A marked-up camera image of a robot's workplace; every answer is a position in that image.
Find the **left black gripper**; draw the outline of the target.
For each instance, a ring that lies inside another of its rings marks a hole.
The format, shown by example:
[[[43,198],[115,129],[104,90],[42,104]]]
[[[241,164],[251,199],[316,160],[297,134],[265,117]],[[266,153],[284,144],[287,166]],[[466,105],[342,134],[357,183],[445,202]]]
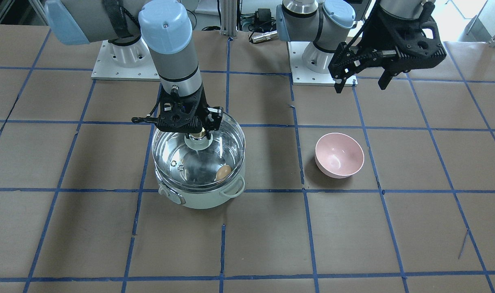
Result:
[[[446,57],[433,8],[373,8],[359,31],[356,46],[338,45],[328,69],[335,78],[335,91],[341,94],[347,79],[367,69],[381,67],[378,80],[385,90],[394,77],[413,69],[430,69]]]

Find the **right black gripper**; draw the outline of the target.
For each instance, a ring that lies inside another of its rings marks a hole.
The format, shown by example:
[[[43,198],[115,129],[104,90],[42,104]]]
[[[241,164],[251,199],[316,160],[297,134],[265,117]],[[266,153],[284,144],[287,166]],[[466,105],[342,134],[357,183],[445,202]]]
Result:
[[[205,131],[218,131],[223,119],[224,108],[211,107],[201,85],[193,94],[182,96],[175,89],[160,93],[160,110],[156,124],[162,132],[187,133],[189,139],[203,139]]]

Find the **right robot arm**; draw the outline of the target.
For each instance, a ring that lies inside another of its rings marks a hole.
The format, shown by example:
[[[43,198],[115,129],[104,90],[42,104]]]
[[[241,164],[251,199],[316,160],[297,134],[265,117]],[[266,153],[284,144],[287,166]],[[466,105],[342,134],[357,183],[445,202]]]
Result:
[[[193,26],[176,0],[47,0],[44,13],[65,45],[96,41],[129,44],[143,41],[162,90],[154,108],[158,117],[134,117],[134,124],[154,124],[163,132],[211,138],[220,128],[223,108],[211,107],[193,42]]]

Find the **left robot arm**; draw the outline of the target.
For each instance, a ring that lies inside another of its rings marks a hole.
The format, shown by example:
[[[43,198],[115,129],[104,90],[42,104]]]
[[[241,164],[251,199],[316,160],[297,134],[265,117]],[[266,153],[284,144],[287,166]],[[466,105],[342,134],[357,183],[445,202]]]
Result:
[[[344,0],[284,0],[276,9],[281,41],[307,42],[302,60],[318,74],[329,74],[340,93],[348,78],[367,68],[383,69],[378,84],[413,69],[431,69],[446,57],[432,17],[433,0],[377,0],[357,35],[346,42],[357,19]]]

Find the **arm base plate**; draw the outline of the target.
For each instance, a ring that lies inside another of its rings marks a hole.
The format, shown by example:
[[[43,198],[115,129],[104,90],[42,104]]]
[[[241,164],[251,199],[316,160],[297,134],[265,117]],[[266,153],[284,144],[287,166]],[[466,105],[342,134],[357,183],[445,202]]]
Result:
[[[149,48],[141,37],[129,45],[103,41],[91,78],[108,81],[160,81]]]
[[[319,50],[312,42],[288,42],[288,51],[294,85],[333,86],[342,82],[328,69],[333,53]]]

